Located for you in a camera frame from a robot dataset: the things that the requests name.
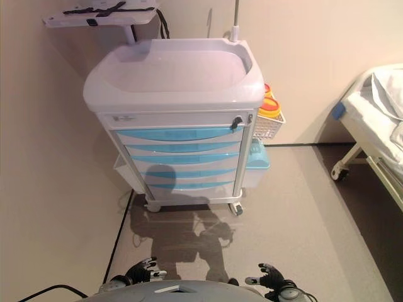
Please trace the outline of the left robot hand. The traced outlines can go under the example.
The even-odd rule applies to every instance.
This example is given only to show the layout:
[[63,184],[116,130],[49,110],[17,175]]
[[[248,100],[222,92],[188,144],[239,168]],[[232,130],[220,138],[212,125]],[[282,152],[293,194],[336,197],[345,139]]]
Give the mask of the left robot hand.
[[157,265],[157,257],[148,257],[134,266],[132,266],[125,274],[132,284],[141,282],[149,282],[151,279],[165,278],[167,271],[153,270],[152,268]]

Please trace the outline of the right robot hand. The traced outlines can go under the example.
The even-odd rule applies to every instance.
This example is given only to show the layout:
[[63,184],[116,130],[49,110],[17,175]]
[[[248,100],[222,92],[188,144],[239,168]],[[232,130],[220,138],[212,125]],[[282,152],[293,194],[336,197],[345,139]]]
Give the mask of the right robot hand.
[[285,279],[282,273],[274,266],[266,263],[258,264],[260,271],[263,273],[261,277],[246,277],[245,283],[248,285],[260,285],[275,292],[279,292],[286,286],[295,286],[295,283],[289,279]]

